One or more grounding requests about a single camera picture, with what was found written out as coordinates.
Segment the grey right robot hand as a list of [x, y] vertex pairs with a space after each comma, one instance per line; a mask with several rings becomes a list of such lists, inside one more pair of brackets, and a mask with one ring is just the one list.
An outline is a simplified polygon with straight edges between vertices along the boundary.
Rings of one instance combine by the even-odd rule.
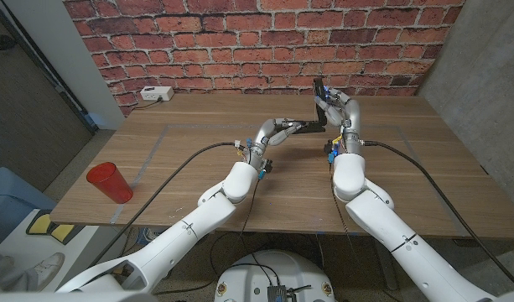
[[314, 84], [314, 101], [319, 123], [340, 128], [345, 152], [361, 155], [361, 109], [357, 100], [342, 91]]

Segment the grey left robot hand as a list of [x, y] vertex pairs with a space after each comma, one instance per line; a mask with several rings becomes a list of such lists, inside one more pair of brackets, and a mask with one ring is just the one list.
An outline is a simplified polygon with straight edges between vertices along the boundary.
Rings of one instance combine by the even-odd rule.
[[256, 137], [248, 147], [247, 163], [254, 169], [260, 169], [267, 147], [281, 144], [288, 136], [294, 134], [305, 125], [306, 122], [290, 118], [268, 119], [260, 127]]

